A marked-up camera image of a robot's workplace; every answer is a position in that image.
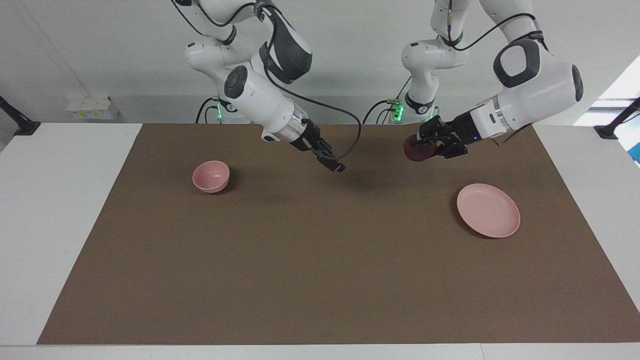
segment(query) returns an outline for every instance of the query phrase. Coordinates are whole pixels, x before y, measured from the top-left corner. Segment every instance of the pink bowl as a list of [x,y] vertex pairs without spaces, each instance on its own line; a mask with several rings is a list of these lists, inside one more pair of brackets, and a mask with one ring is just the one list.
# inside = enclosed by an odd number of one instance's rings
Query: pink bowl
[[520,227],[520,211],[502,190],[473,184],[458,194],[458,211],[473,230],[490,238],[507,238]]
[[193,172],[193,184],[205,193],[217,193],[229,184],[231,171],[222,161],[207,161]]

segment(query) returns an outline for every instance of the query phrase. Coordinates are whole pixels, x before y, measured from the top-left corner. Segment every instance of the black cable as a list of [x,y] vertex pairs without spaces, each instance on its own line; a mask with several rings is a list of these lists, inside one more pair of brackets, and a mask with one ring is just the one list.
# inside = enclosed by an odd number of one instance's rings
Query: black cable
[[207,114],[209,113],[209,110],[211,110],[211,109],[216,109],[216,110],[220,111],[220,109],[218,108],[218,106],[219,106],[219,105],[217,105],[217,106],[210,106],[210,107],[208,107],[208,108],[204,111],[204,123],[205,123],[205,124],[208,124],[208,123],[209,123],[209,118],[207,117]]
[[[273,8],[273,9],[275,9],[275,11],[279,12],[277,7],[275,7],[273,5],[270,5],[270,4],[265,5],[265,8]],[[275,41],[275,36],[276,36],[276,32],[277,32],[276,22],[272,21],[272,23],[273,23],[273,34],[271,35],[271,40],[269,41],[269,45],[267,46],[266,54],[270,54],[271,53],[271,50],[273,48],[273,42]],[[287,93],[287,94],[289,94],[291,96],[295,96],[295,97],[297,97],[297,98],[299,98],[301,100],[310,102],[310,103],[318,105],[318,106],[322,106],[324,108],[331,109],[333,111],[337,111],[339,113],[343,113],[343,114],[349,115],[350,117],[354,118],[358,122],[358,135],[356,136],[356,139],[353,141],[353,144],[351,145],[349,150],[347,150],[342,156],[337,156],[337,157],[333,157],[332,158],[330,156],[322,156],[322,155],[320,155],[320,157],[331,159],[331,160],[341,160],[341,159],[344,159],[349,154],[351,154],[353,149],[355,149],[355,147],[358,145],[358,142],[360,141],[360,136],[362,135],[362,123],[361,123],[360,119],[356,115],[351,113],[350,111],[347,111],[347,110],[344,110],[344,109],[340,109],[340,108],[337,108],[335,106],[332,106],[332,105],[329,105],[329,104],[325,104],[325,103],[317,101],[317,100],[309,99],[308,97],[304,97],[302,95],[296,94],[296,93],[294,93],[294,92],[292,92],[290,90],[285,89],[284,87],[280,86],[278,83],[273,81],[273,79],[271,78],[271,75],[269,75],[269,68],[267,67],[267,62],[266,61],[263,63],[263,66],[264,66],[264,73],[265,73],[267,79],[272,84],[274,84],[277,88],[279,88],[281,91],[283,91],[283,92],[285,92],[285,93]]]
[[[452,9],[453,9],[453,0],[449,0],[449,10],[452,10]],[[508,18],[506,18],[506,19],[504,19],[504,20],[500,21],[498,24],[496,24],[494,27],[492,27],[489,31],[487,31],[486,33],[484,33],[484,35],[483,35],[483,36],[479,37],[476,41],[472,42],[472,43],[471,43],[471,45],[469,45],[469,46],[467,46],[467,47],[463,47],[462,49],[458,49],[455,45],[454,45],[454,46],[450,46],[450,47],[451,47],[452,49],[456,50],[456,51],[466,51],[466,50],[469,50],[469,49],[471,49],[471,47],[473,47],[474,45],[476,45],[477,43],[479,43],[482,39],[484,39],[485,37],[487,37],[490,33],[492,33],[493,31],[495,31],[497,28],[501,27],[502,25],[505,25],[507,22],[509,22],[509,21],[511,21],[511,20],[513,20],[513,19],[515,19],[515,18],[523,17],[523,16],[530,17],[530,18],[531,18],[531,20],[536,21],[536,17],[535,17],[533,14],[531,14],[531,13],[518,13],[518,14],[516,14],[516,15],[512,15],[512,16],[510,16],[510,17],[508,17]],[[448,34],[449,34],[449,42],[450,42],[450,43],[453,43],[453,39],[451,38],[451,25],[450,25],[450,24],[447,24],[447,32],[448,32]],[[546,43],[545,43],[545,41],[544,41],[544,40],[542,40],[542,45],[545,47],[545,49],[546,49],[547,51],[549,51],[549,49],[548,49],[548,47],[547,47],[547,45],[546,45]]]
[[219,28],[224,28],[225,26],[231,24],[231,22],[240,14],[241,11],[243,11],[245,8],[247,8],[249,6],[254,6],[255,5],[255,3],[246,3],[246,4],[242,5],[242,6],[240,6],[238,8],[238,10],[236,10],[236,12],[233,15],[231,15],[231,18],[229,20],[227,20],[223,24],[218,24],[212,18],[209,17],[209,14],[206,11],[204,11],[204,8],[202,8],[202,5],[198,1],[195,1],[195,4],[196,4],[196,6],[199,7],[200,11],[207,17],[207,20],[209,20],[209,22],[211,24],[214,24],[215,26],[217,26]]
[[376,104],[374,106],[371,106],[371,109],[369,109],[369,112],[367,112],[367,115],[365,115],[364,120],[362,121],[362,125],[367,123],[367,119],[369,118],[369,115],[371,115],[371,113],[373,112],[373,110],[375,110],[378,106],[385,104],[387,101],[386,100],[382,100],[382,101],[378,101],[376,102]]
[[[409,85],[409,82],[411,81],[411,79],[413,78],[413,76],[409,76],[409,78],[406,80],[406,82],[404,83],[404,86],[402,87],[402,89],[400,89],[400,92],[398,93],[398,95],[396,96],[397,100],[400,100],[400,95],[402,95],[402,92],[406,89],[406,86]],[[393,104],[391,106],[389,106],[387,115],[389,115],[391,113],[391,111],[394,109]],[[384,125],[385,122],[387,122],[387,117],[385,117],[385,120],[382,121],[382,124]]]
[[[492,27],[491,30],[487,31],[486,33],[484,33],[483,36],[479,37],[476,41],[472,42],[471,45],[469,45],[467,47],[463,47],[462,49],[458,49],[455,46],[451,46],[451,48],[454,49],[454,50],[457,50],[457,51],[469,50],[469,49],[471,49],[471,47],[473,47],[474,45],[479,43],[482,39],[486,38],[490,33],[495,31],[497,28],[501,27],[502,25],[505,25],[505,23],[507,23],[507,22],[509,22],[509,21],[511,21],[511,20],[513,20],[515,18],[523,17],[523,16],[530,17],[532,20],[536,20],[536,17],[533,14],[530,14],[530,13],[518,13],[516,15],[512,15],[512,16],[500,21],[498,24],[496,24],[494,27]],[[450,26],[447,27],[447,32],[449,34],[449,41],[453,42],[453,40],[451,39],[451,27]]]
[[[382,114],[387,113],[387,115],[393,110],[390,109],[384,109],[382,110],[379,114],[378,114],[378,118],[376,119],[376,125],[378,125],[380,123],[380,117],[382,116]],[[387,118],[385,117],[384,120],[382,120],[382,125],[385,124],[385,122],[387,121]]]
[[278,9],[277,7],[274,6],[265,6],[266,8],[272,8],[274,9],[274,11],[276,11],[276,13],[279,13],[280,16],[284,19],[284,21],[293,29],[295,30],[295,28],[293,27],[293,25],[291,25],[291,23],[287,20],[287,18],[284,16],[284,14],[282,13],[282,11],[280,11],[280,9]]
[[532,126],[533,123],[531,124],[527,124],[523,127],[521,127],[520,129],[516,130],[515,133],[511,134],[508,138],[506,138],[506,140],[504,140],[502,143],[499,143],[498,141],[496,141],[494,138],[492,138],[491,140],[498,146],[503,146],[504,144],[506,144],[509,140],[511,140],[514,136],[516,136],[517,134],[521,133],[523,130],[527,129],[528,127]]
[[182,18],[187,22],[187,24],[189,24],[191,26],[191,29],[193,29],[195,32],[197,32],[199,35],[203,36],[203,37],[207,37],[207,35],[203,34],[200,32],[200,30],[196,29],[196,27],[191,23],[191,21],[189,21],[189,19],[187,19],[187,17],[184,15],[184,13],[182,12],[182,10],[180,10],[180,7],[178,7],[178,4],[175,3],[175,0],[171,0],[171,4],[173,4],[173,6],[175,7],[176,10],[178,10],[178,12],[180,13],[180,15],[182,15]]
[[632,117],[632,118],[629,118],[629,119],[627,119],[627,120],[623,121],[622,123],[623,123],[623,124],[626,124],[627,122],[630,122],[631,120],[633,120],[633,119],[637,118],[639,115],[640,115],[640,114],[637,114],[636,116],[634,116],[634,117]]
[[207,106],[207,104],[210,101],[215,101],[216,99],[213,97],[208,97],[207,100],[205,100],[202,105],[200,106],[200,109],[198,110],[198,115],[196,116],[196,124],[200,123],[200,116],[202,116],[202,111],[204,110],[204,107]]

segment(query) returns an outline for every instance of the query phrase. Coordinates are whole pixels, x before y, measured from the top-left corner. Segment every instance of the green indicator light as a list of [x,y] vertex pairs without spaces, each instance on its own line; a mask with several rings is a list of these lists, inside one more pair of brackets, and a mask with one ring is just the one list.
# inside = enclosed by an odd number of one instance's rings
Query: green indicator light
[[398,108],[396,109],[396,113],[394,114],[394,120],[396,122],[402,121],[402,114],[404,113],[404,105],[398,104]]

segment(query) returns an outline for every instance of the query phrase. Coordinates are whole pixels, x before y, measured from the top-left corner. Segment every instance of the window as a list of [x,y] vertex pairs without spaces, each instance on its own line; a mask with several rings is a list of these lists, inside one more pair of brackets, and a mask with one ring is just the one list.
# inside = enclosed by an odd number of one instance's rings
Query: window
[[[589,111],[576,121],[575,125],[608,125],[638,97],[640,97],[640,57],[627,67],[607,91],[593,103]],[[637,146],[640,143],[640,116],[619,126],[616,136],[626,151],[637,152]]]

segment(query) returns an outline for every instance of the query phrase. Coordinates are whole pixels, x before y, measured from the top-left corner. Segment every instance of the white table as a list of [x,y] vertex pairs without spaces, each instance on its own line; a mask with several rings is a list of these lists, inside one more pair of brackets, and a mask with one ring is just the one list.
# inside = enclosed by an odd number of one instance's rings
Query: white table
[[[0,153],[0,359],[640,359],[640,343],[36,346],[140,128],[43,124]],[[640,169],[591,128],[536,131],[640,307]]]

